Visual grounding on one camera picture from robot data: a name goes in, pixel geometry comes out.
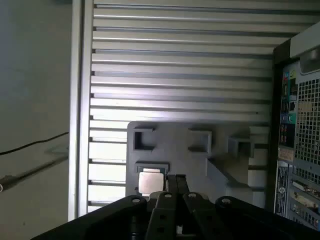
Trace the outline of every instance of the sticker label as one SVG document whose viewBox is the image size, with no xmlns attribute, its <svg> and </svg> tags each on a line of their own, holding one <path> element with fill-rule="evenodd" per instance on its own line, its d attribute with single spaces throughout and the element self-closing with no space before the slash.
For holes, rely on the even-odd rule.
<svg viewBox="0 0 320 240">
<path fill-rule="evenodd" d="M 279 166 L 277 179 L 276 179 L 274 213 L 282 217 L 286 216 L 287 182 L 288 182 L 288 167 Z"/>
<path fill-rule="evenodd" d="M 303 101 L 298 104 L 299 113 L 310 113 L 312 112 L 312 102 Z"/>
<path fill-rule="evenodd" d="M 294 161 L 295 151 L 293 149 L 287 148 L 278 148 L 278 157 L 283 160 L 287 160 L 290 162 Z"/>
</svg>

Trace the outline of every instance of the metal frame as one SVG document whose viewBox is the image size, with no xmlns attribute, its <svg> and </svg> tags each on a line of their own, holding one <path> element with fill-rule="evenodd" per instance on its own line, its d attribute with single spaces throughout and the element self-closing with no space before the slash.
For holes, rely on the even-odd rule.
<svg viewBox="0 0 320 240">
<path fill-rule="evenodd" d="M 69 193 L 68 220 L 78 216 L 78 160 L 80 69 L 82 59 L 82 0 L 72 2 L 71 75 L 70 75 L 70 129 L 69 129 Z"/>
</svg>

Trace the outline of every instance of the metal slat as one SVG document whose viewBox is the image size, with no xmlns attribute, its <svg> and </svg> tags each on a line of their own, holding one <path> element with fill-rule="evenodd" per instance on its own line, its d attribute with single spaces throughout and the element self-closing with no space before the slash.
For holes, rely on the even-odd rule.
<svg viewBox="0 0 320 240">
<path fill-rule="evenodd" d="M 147 78 L 147 77 L 115 77 L 115 76 L 92 76 L 92 84 L 98 85 L 129 85 L 129 86 L 153 86 L 153 87 L 181 87 L 181 88 L 202 88 L 202 89 L 238 89 L 250 91 L 270 91 L 270 81 L 246 80 L 246 78 L 219 78 L 212 79 L 172 79 L 172 78 Z"/>
<path fill-rule="evenodd" d="M 123 6 L 168 6 L 192 8 L 221 8 L 221 9 L 254 9 L 254 10 L 295 10 L 319 11 L 320 3 L 317 1 L 239 1 L 239 0 L 94 0 L 95 4 L 123 5 Z"/>
<path fill-rule="evenodd" d="M 100 128 L 100 129 L 127 129 L 128 121 L 99 121 L 90 120 L 90 128 Z"/>
<path fill-rule="evenodd" d="M 125 143 L 104 143 L 90 142 L 89 143 L 89 158 L 90 159 L 108 159 L 108 160 L 123 160 L 127 159 L 127 144 Z"/>
<path fill-rule="evenodd" d="M 91 138 L 102 139 L 108 142 L 127 142 L 127 131 L 123 129 L 100 129 L 91 128 Z"/>
<path fill-rule="evenodd" d="M 144 96 L 175 96 L 175 97 L 199 97 L 199 98 L 222 98 L 243 100 L 266 100 L 271 96 L 263 91 L 232 91 L 232 90 L 204 90 L 204 89 L 169 89 L 151 87 L 110 87 L 92 86 L 92 94 L 123 94 Z"/>
<path fill-rule="evenodd" d="M 140 55 L 140 54 L 92 54 L 93 63 L 141 64 L 141 65 L 179 65 L 199 67 L 240 67 L 247 69 L 270 69 L 271 59 L 235 58 L 235 57 L 202 57 L 177 55 Z"/>
<path fill-rule="evenodd" d="M 315 24 L 320 16 L 301 16 L 285 14 L 254 14 L 254 13 L 227 13 L 205 11 L 164 11 L 155 9 L 94 9 L 94 18 L 127 19 L 127 20 L 157 20 L 157 21 L 186 21 L 186 22 L 217 22 L 236 24 Z"/>
<path fill-rule="evenodd" d="M 231 31 L 231 32 L 265 32 L 298 34 L 307 29 L 309 24 L 249 24 L 249 23 L 220 23 L 195 21 L 159 21 L 159 20 L 114 20 L 94 19 L 94 27 L 111 28 L 139 28 L 139 29 L 171 29 L 171 30 L 203 30 L 203 31 Z"/>
<path fill-rule="evenodd" d="M 317 230 L 316 227 L 312 226 L 310 223 L 308 223 L 304 218 L 302 218 L 301 216 L 299 216 L 296 212 L 292 211 L 291 209 L 290 211 L 290 217 L 291 220 L 293 220 L 293 217 L 295 217 L 296 219 L 298 219 L 303 225 L 313 228 L 314 230 Z"/>
<path fill-rule="evenodd" d="M 89 164 L 89 180 L 126 182 L 126 165 Z"/>
<path fill-rule="evenodd" d="M 194 101 L 165 101 L 165 100 L 136 100 L 136 99 L 108 99 L 92 98 L 91 106 L 147 108 L 147 109 L 174 109 L 174 110 L 201 110 L 238 113 L 265 113 L 270 112 L 268 104 L 244 103 L 211 103 Z"/>
<path fill-rule="evenodd" d="M 292 177 L 292 180 L 297 180 L 297 181 L 307 185 L 308 187 L 320 192 L 320 185 L 319 184 L 316 184 L 315 182 L 309 181 L 309 180 L 307 180 L 301 176 L 298 176 L 296 174 L 292 174 L 291 177 Z"/>
<path fill-rule="evenodd" d="M 318 206 L 320 206 L 320 199 L 315 198 L 314 196 L 300 190 L 299 188 L 290 185 L 290 189 L 297 192 L 299 195 L 303 196 L 304 198 L 310 200 L 311 202 L 314 202 L 315 204 L 317 204 Z"/>
<path fill-rule="evenodd" d="M 197 112 L 197 111 L 173 111 L 173 110 L 138 110 L 105 109 L 92 107 L 90 114 L 100 119 L 119 119 L 129 121 L 171 121 L 171 122 L 247 122 L 265 124 L 269 122 L 269 114 L 256 113 L 227 113 L 227 112 Z"/>
<path fill-rule="evenodd" d="M 102 206 L 88 206 L 88 213 L 91 213 L 95 210 L 102 208 Z"/>
<path fill-rule="evenodd" d="M 92 43 L 93 49 L 128 51 L 173 51 L 194 53 L 270 55 L 273 47 L 192 45 L 172 43 L 99 42 Z"/>
<path fill-rule="evenodd" d="M 150 73 L 150 74 L 190 74 L 190 75 L 217 75 L 236 77 L 271 78 L 271 69 L 246 69 L 227 67 L 192 67 L 192 66 L 154 66 L 154 65 L 127 65 L 127 64 L 92 64 L 92 71 L 117 73 Z"/>
<path fill-rule="evenodd" d="M 307 208 L 305 205 L 301 204 L 299 201 L 295 200 L 294 198 L 290 197 L 290 204 L 295 204 L 297 205 L 300 209 L 303 209 L 306 213 L 309 215 L 313 216 L 315 219 L 320 220 L 320 215 L 315 213 L 314 211 L 310 210 Z"/>
<path fill-rule="evenodd" d="M 125 186 L 89 185 L 88 200 L 97 202 L 115 202 L 126 196 Z"/>
<path fill-rule="evenodd" d="M 244 35 L 218 35 L 218 34 L 183 34 L 166 32 L 139 32 L 139 31 L 94 31 L 93 39 L 99 41 L 115 42 L 143 42 L 143 43 L 178 43 L 196 45 L 219 46 L 264 46 L 276 47 L 288 38 L 244 36 Z"/>
</svg>

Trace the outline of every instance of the gray wall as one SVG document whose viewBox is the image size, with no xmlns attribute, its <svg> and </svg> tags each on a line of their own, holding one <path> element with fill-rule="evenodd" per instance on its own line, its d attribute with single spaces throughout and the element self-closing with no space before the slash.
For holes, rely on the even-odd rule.
<svg viewBox="0 0 320 240">
<path fill-rule="evenodd" d="M 69 129 L 72 5 L 0 1 L 0 152 Z M 50 161 L 68 136 L 0 156 L 0 178 Z M 0 193 L 0 239 L 30 239 L 67 221 L 68 163 Z"/>
</svg>

